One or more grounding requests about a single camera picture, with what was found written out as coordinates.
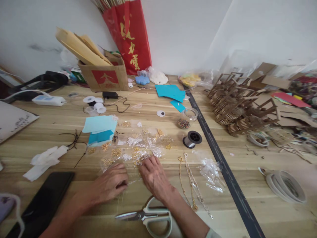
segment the scissors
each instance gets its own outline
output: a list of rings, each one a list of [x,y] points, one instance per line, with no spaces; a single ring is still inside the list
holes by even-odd
[[[154,199],[155,197],[152,197],[146,204],[145,208],[139,212],[123,213],[123,214],[117,215],[115,218],[123,220],[123,221],[141,220],[152,237],[168,238],[172,231],[171,212],[167,208],[155,208],[155,209],[149,208],[149,205]],[[154,232],[151,231],[149,227],[149,223],[158,222],[158,221],[167,221],[169,223],[168,231],[166,232],[166,234],[162,236],[156,235]]]

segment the extension cord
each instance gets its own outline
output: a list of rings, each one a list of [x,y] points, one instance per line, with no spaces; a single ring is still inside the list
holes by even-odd
[[[66,103],[66,100],[63,97],[56,96],[45,96],[39,95],[32,99],[32,101],[39,105],[47,105],[47,106],[62,106]]]

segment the red paper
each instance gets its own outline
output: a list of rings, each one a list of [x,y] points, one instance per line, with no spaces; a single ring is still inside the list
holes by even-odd
[[[311,107],[310,105],[308,105],[307,103],[304,103],[302,100],[299,100],[291,95],[288,95],[284,92],[281,92],[281,93],[273,93],[271,95],[272,97],[278,97],[280,99],[283,99],[285,101],[288,101],[289,103],[295,105],[295,106],[298,106],[298,107]]]
[[[103,14],[124,60],[127,74],[137,75],[152,65],[148,34],[140,0],[126,1]]]

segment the person's left hand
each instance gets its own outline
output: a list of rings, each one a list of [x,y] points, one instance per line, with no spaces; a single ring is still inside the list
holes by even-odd
[[[84,213],[95,205],[114,199],[127,188],[128,174],[124,164],[115,164],[85,189],[77,192],[71,206]]]

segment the black phone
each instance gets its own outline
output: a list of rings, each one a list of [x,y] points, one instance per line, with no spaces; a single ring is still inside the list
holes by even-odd
[[[25,223],[22,238],[38,238],[49,226],[74,175],[74,172],[53,172],[47,177],[21,216]],[[17,238],[19,233],[20,226],[16,223],[6,238]]]

